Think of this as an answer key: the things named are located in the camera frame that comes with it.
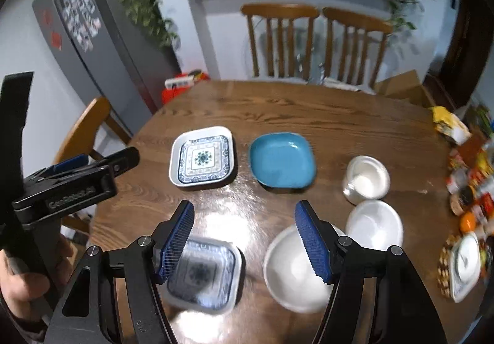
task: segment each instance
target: blue and white patterned plate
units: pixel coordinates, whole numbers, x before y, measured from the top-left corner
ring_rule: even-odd
[[[226,313],[235,306],[240,269],[240,252],[233,245],[191,237],[165,284],[164,297],[179,308]]]
[[[170,181],[179,187],[218,183],[235,166],[232,132],[216,126],[180,134],[170,154]]]
[[[189,140],[182,145],[178,180],[183,184],[223,179],[230,171],[228,139],[223,135]]]

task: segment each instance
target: cup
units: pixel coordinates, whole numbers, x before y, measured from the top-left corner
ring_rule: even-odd
[[[379,161],[369,156],[354,157],[343,179],[343,194],[350,203],[381,199],[389,191],[389,173]]]

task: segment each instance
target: sleeve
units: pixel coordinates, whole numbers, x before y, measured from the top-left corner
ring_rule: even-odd
[[[16,318],[8,309],[0,292],[0,330],[6,334],[6,342],[10,344],[41,344],[46,333],[43,321],[29,322]]]

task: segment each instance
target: plate pattern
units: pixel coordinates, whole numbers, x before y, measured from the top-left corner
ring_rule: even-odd
[[[223,135],[189,140],[180,149],[178,180],[183,184],[216,181],[230,171],[230,148]]]
[[[188,303],[220,310],[228,304],[234,270],[235,255],[227,247],[188,240],[167,289]]]

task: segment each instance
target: wooden door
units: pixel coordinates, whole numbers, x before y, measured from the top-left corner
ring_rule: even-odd
[[[485,0],[460,0],[458,18],[439,79],[456,107],[467,104],[484,70],[494,32]]]

